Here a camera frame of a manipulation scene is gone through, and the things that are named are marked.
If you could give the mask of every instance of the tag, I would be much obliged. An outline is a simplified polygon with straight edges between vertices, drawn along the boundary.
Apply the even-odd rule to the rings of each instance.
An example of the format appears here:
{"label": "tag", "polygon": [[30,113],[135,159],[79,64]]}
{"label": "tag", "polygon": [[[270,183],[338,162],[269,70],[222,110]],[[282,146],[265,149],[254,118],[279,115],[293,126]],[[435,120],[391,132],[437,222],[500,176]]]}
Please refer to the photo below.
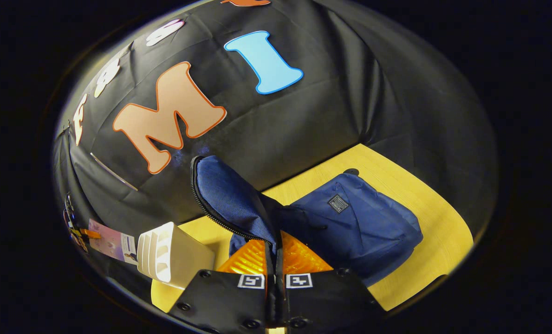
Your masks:
{"label": "tag", "polygon": [[243,289],[265,289],[265,277],[263,275],[242,274],[238,288]]}
{"label": "tag", "polygon": [[131,235],[115,231],[92,219],[88,223],[88,229],[100,234],[100,239],[90,239],[93,249],[117,260],[137,264],[136,241]]}
{"label": "tag", "polygon": [[84,228],[81,228],[80,232],[82,234],[85,234],[89,239],[100,239],[100,234],[95,232],[95,231],[86,230]]}
{"label": "tag", "polygon": [[311,274],[290,274],[286,275],[286,288],[306,289],[312,288]]}
{"label": "tag", "polygon": [[349,207],[348,203],[346,203],[340,195],[336,194],[332,199],[330,199],[328,202],[329,206],[331,206],[332,209],[334,209],[336,212],[341,213]]}

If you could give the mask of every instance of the metal rod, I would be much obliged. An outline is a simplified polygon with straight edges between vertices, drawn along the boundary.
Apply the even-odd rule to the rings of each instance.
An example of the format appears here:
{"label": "metal rod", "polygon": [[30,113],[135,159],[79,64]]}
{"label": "metal rod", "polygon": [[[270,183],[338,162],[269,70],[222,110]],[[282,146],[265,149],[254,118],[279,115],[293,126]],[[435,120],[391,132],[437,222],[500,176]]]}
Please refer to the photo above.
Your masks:
{"label": "metal rod", "polygon": [[111,171],[110,168],[108,168],[106,165],[104,165],[104,163],[102,163],[102,161],[100,161],[98,158],[96,158],[96,156],[94,154],[92,154],[91,152],[91,156],[92,158],[94,158],[94,160],[99,164],[101,165],[104,169],[106,169],[107,172],[109,172],[111,175],[113,175],[114,177],[116,177],[117,179],[119,179],[121,182],[123,182],[124,184],[126,184],[127,186],[129,186],[129,188],[135,190],[137,192],[137,188],[135,188],[135,186],[132,186],[129,182],[127,182],[126,180],[123,180],[122,177],[119,177],[119,175],[117,175],[114,171]]}

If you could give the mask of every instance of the black label patch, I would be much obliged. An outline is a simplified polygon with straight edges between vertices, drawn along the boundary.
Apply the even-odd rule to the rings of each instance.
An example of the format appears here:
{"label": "black label patch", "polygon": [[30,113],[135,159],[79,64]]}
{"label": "black label patch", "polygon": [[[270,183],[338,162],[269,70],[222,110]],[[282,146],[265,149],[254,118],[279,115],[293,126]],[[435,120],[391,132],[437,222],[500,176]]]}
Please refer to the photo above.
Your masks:
{"label": "black label patch", "polygon": [[330,199],[327,203],[338,213],[341,213],[342,211],[344,211],[344,209],[350,206],[342,199],[342,197],[340,197],[340,195],[337,194],[333,196],[333,198]]}

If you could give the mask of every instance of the orange letter m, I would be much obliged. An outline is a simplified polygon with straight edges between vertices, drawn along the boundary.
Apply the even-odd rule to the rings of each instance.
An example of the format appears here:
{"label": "orange letter m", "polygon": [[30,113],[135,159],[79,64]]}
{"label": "orange letter m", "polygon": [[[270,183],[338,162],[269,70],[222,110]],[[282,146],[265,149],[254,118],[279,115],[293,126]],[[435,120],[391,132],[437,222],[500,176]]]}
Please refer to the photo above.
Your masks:
{"label": "orange letter m", "polygon": [[180,150],[183,148],[176,115],[185,122],[187,137],[197,138],[224,120],[227,111],[214,106],[189,76],[189,62],[178,63],[161,74],[156,82],[158,110],[127,104],[113,122],[114,131],[123,131],[148,161],[148,171],[159,173],[170,162],[167,150],[159,151],[150,139]]}

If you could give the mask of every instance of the white plastic object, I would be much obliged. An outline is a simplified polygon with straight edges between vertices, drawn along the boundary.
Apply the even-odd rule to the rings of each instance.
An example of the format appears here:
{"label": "white plastic object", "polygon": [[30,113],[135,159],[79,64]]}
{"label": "white plastic object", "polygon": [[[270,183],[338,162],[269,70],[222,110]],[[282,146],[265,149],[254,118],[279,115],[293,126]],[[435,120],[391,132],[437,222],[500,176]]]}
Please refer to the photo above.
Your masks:
{"label": "white plastic object", "polygon": [[142,233],[137,270],[164,284],[185,289],[201,269],[214,269],[215,254],[173,222]]}

